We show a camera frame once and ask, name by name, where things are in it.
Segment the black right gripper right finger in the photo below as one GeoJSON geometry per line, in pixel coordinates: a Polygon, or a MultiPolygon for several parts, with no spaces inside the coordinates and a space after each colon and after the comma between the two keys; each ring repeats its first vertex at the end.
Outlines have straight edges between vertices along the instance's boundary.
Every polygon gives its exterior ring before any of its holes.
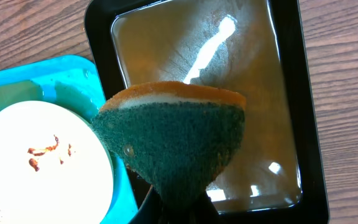
{"type": "Polygon", "coordinates": [[[194,203],[194,216],[197,224],[224,224],[206,192],[194,203]]]}

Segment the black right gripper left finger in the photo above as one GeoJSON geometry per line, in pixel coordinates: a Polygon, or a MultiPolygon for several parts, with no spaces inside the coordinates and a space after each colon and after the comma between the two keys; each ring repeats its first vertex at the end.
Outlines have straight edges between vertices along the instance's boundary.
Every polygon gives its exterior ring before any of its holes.
{"type": "Polygon", "coordinates": [[[163,203],[153,186],[129,224],[167,224],[167,218],[163,213],[163,203]]]}

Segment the green and orange sponge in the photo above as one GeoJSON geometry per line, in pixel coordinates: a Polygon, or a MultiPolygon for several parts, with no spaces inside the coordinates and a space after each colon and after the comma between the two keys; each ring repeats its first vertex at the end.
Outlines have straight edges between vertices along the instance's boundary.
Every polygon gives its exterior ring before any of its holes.
{"type": "Polygon", "coordinates": [[[184,210],[241,147],[245,110],[245,97],[234,91],[151,82],[115,94],[90,125],[167,207],[184,210]]]}

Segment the white plate with sauce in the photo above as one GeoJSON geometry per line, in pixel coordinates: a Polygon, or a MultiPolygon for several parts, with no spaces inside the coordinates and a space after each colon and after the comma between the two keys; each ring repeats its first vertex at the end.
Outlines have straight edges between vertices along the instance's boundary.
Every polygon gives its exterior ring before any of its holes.
{"type": "Polygon", "coordinates": [[[100,223],[111,160],[77,115],[42,101],[0,111],[0,211],[6,223],[100,223]]]}

